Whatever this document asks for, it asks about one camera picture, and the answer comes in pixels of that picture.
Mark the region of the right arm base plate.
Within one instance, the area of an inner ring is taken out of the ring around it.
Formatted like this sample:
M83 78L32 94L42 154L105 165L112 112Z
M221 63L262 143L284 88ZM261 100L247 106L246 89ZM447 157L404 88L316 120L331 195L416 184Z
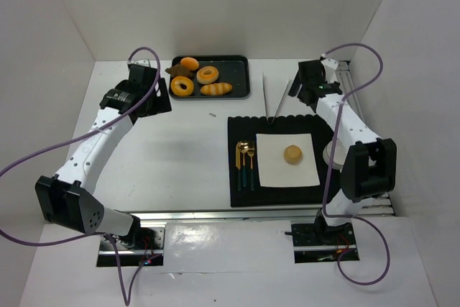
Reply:
M285 232L293 243L295 264L359 261L357 241L350 223L339 227L332 234L320 235L314 224L291 224Z

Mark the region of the small beige round bread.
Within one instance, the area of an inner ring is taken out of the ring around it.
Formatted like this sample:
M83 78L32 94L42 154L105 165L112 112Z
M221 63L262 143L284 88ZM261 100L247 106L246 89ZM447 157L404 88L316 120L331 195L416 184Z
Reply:
M298 165L303 159L302 150L296 145L290 145L283 152L285 161L290 165Z

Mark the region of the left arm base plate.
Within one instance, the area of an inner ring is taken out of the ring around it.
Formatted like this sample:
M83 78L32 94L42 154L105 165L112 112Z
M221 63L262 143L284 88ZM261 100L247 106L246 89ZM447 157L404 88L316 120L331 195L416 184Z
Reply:
M160 267L164 262L165 224L153 224L136 244L127 244L114 237L122 267L136 267L143 262L146 267ZM96 267L116 267L116 253L108 239L101 239Z

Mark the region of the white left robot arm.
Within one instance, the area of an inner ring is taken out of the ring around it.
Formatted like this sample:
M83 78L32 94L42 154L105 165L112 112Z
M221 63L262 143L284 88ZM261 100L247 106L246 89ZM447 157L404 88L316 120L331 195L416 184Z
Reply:
M156 68L132 63L128 69L129 77L103 96L89 137L53 176L41 176L35 191L46 221L82 234L110 234L133 248L155 233L143 228L138 217L105 207L93 194L106 163L135 122L172 107Z

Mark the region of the steel serving tongs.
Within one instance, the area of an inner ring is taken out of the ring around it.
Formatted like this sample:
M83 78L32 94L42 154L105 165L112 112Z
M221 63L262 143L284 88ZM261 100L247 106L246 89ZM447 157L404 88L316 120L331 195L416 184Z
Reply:
M277 116L279 115L280 113L280 110L282 108L282 105L284 103L284 100L286 99L287 95L288 95L288 92L290 90L290 87L292 85L292 82L293 80L288 80L286 85L285 85L285 89L283 91L283 94L277 104L277 108L275 109L275 112L273 115L270 115L269 114L269 104L268 104L268 95L267 95L267 89L266 89L266 78L265 78L265 74L263 73L262 74L262 93L263 93L263 101L264 101L264 113L265 113L265 119L267 121L267 123L269 125L272 125L274 124Z

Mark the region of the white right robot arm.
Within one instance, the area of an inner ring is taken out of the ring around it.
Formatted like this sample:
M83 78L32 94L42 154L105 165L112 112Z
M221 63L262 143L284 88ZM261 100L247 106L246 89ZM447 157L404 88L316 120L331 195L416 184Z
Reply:
M323 240L338 236L362 208L394 189L397 158L395 142L381 138L360 119L339 82L327 79L327 68L335 70L336 65L325 58L300 62L288 93L333 130L330 156L338 145L344 148L340 189L333 198L323 199L314 222L317 237Z

